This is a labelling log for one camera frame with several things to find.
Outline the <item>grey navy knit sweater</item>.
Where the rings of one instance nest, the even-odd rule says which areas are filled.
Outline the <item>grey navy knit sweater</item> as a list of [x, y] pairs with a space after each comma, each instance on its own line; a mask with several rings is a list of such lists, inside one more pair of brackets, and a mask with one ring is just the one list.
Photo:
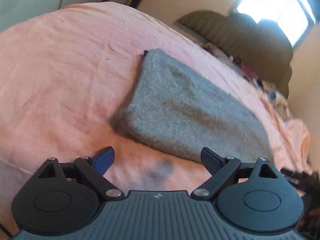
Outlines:
[[114, 124], [138, 142], [196, 162], [204, 147], [248, 163], [274, 159], [267, 132], [251, 110], [161, 49], [142, 54]]

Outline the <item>crumpled patterned clothes pile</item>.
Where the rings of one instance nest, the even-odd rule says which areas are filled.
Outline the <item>crumpled patterned clothes pile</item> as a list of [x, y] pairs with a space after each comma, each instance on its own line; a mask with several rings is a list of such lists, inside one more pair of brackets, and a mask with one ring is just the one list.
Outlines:
[[276, 85], [260, 79], [258, 80], [258, 85], [268, 95], [268, 98], [278, 115], [284, 121], [292, 120], [293, 116], [289, 109], [287, 99], [277, 90]]

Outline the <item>pink bed sheet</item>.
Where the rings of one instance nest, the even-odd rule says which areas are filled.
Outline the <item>pink bed sheet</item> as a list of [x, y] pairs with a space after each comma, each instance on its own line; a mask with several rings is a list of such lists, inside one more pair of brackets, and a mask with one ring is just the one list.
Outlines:
[[140, 55], [160, 48], [250, 109], [268, 134], [277, 168], [311, 172], [302, 120], [282, 122], [267, 96], [166, 24], [114, 2], [69, 5], [1, 33], [1, 223], [18, 233], [11, 202], [49, 157], [62, 163], [112, 146], [105, 177], [129, 190], [192, 191], [199, 163], [121, 135], [113, 115], [130, 97]]

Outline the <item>magenta cloth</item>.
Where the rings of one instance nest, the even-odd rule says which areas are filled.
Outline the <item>magenta cloth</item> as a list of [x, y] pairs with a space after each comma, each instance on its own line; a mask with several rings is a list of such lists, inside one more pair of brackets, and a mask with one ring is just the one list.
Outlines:
[[247, 79], [248, 81], [259, 79], [257, 73], [249, 65], [243, 63], [241, 60], [238, 60], [235, 63], [242, 71], [245, 79]]

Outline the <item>olive upholstered headboard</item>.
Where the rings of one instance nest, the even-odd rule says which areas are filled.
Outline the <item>olive upholstered headboard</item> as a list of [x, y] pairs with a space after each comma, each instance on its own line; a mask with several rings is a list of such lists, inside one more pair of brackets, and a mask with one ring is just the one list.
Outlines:
[[246, 14], [224, 16], [201, 10], [180, 17], [175, 24], [199, 40], [213, 43], [226, 54], [240, 59], [262, 80], [274, 83], [283, 96], [289, 96], [293, 48], [276, 22], [261, 20], [256, 23]]

